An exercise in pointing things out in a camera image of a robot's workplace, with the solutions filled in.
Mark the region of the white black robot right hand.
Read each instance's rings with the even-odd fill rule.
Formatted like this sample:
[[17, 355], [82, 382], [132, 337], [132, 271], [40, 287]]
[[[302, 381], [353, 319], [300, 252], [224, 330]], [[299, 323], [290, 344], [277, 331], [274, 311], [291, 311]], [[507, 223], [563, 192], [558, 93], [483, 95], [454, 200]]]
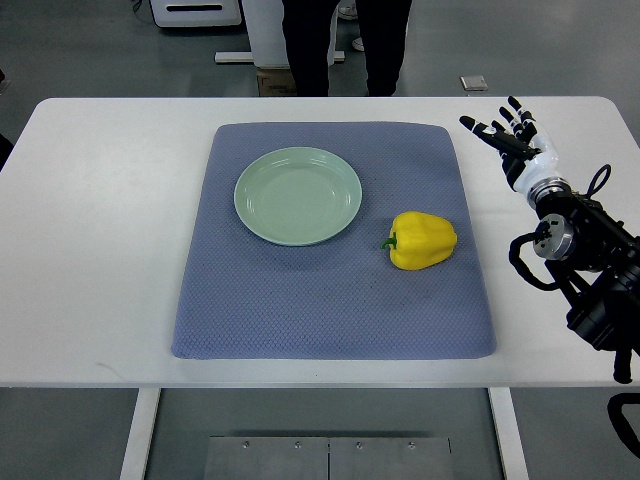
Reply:
[[459, 122], [498, 152], [509, 187], [528, 194], [535, 183], [559, 175], [558, 154], [533, 114], [513, 96], [507, 102], [509, 107], [499, 109], [507, 126], [496, 120], [486, 125], [466, 115]]

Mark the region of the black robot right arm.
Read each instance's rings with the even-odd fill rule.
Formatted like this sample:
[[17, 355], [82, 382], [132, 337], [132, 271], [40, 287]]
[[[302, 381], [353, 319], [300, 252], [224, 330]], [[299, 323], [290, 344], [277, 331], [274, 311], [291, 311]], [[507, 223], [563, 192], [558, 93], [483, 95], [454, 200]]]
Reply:
[[564, 295], [567, 327], [613, 352], [613, 379], [629, 384], [639, 353], [639, 238], [593, 199], [610, 173], [601, 167], [584, 194], [559, 176], [533, 183], [526, 199], [539, 223], [511, 242], [509, 262], [530, 285]]

